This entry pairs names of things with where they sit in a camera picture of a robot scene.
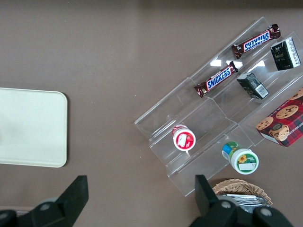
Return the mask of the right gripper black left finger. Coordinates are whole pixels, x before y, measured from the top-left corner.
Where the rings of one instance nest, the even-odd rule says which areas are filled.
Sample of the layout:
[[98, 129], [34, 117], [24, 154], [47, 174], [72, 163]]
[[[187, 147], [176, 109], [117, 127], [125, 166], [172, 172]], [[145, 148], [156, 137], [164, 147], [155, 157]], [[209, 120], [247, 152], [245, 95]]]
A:
[[88, 179], [79, 175], [54, 201], [45, 201], [24, 215], [0, 211], [2, 227], [72, 227], [89, 199]]

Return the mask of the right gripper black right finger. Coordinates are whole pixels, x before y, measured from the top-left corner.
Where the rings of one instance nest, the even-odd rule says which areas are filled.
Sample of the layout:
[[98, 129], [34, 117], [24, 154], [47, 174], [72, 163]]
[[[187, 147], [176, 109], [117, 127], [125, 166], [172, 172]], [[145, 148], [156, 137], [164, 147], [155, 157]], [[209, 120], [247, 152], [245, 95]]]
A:
[[279, 210], [257, 207], [245, 212], [228, 200], [215, 195], [204, 175], [195, 176], [195, 200], [200, 212], [191, 227], [291, 227], [291, 222]]

